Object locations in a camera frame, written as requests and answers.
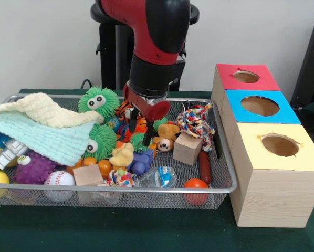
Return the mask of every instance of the baseball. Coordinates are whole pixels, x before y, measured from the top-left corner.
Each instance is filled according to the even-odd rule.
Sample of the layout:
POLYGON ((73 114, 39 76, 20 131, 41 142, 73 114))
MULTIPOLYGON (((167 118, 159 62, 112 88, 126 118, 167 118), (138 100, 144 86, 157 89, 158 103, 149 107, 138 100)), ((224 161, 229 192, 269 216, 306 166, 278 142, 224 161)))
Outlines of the baseball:
MULTIPOLYGON (((74 177, 68 172, 57 171, 49 175, 44 185, 75 185, 75 181, 74 177)), ((69 200, 73 195, 73 191, 46 190, 44 194, 48 199, 59 203, 69 200)))

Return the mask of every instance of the purple spiky ball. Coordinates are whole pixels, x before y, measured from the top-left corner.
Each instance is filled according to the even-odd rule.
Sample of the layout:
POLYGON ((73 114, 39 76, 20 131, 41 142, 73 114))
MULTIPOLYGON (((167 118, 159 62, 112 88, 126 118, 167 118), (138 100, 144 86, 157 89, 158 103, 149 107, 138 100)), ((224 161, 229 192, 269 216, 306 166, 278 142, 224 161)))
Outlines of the purple spiky ball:
POLYGON ((18 184, 42 185, 49 175, 56 170, 56 162, 34 151, 17 160, 18 167, 13 179, 18 184))

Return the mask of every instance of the brown plush bear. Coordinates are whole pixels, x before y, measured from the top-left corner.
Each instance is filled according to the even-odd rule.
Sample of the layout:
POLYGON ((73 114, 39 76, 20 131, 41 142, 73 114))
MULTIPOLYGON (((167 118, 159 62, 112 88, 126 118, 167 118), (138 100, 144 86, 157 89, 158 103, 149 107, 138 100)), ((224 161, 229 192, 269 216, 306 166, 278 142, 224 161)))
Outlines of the brown plush bear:
POLYGON ((153 143, 157 145, 157 149, 163 152, 171 151, 176 141, 176 134, 180 133, 177 125, 162 124, 157 129, 158 136, 153 138, 153 143))

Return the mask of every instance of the green fuzzy ball toy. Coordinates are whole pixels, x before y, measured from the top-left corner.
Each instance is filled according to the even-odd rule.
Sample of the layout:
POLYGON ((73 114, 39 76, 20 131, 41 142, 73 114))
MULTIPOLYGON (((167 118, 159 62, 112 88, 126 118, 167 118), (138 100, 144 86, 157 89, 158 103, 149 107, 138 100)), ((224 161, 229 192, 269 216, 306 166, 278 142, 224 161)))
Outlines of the green fuzzy ball toy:
POLYGON ((82 158, 92 156, 98 162, 109 158, 116 147, 116 140, 115 132, 108 125, 95 124, 89 132, 87 149, 82 158))
POLYGON ((153 130, 157 132, 158 127, 162 124, 166 124, 169 120, 166 117, 163 117, 161 120, 157 120, 153 122, 153 130))
POLYGON ((141 153, 147 151, 149 147, 143 145, 144 133, 136 133, 133 134, 130 138, 130 143, 134 146, 134 152, 141 153))
POLYGON ((116 93, 108 88, 92 87, 79 100, 79 112, 94 110, 103 116, 104 122, 114 117, 115 109, 120 106, 116 93))

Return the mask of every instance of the table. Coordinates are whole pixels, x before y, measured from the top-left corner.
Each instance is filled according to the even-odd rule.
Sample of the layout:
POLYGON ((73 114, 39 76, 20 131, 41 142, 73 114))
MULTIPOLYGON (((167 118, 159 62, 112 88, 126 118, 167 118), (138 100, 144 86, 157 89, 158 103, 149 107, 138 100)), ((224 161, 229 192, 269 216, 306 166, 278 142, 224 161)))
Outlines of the table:
MULTIPOLYGON (((84 90, 21 90, 80 95, 84 90)), ((210 98, 210 92, 169 97, 210 98)), ((218 210, 0 206, 0 251, 314 251, 304 229, 239 228, 229 197, 218 210)))

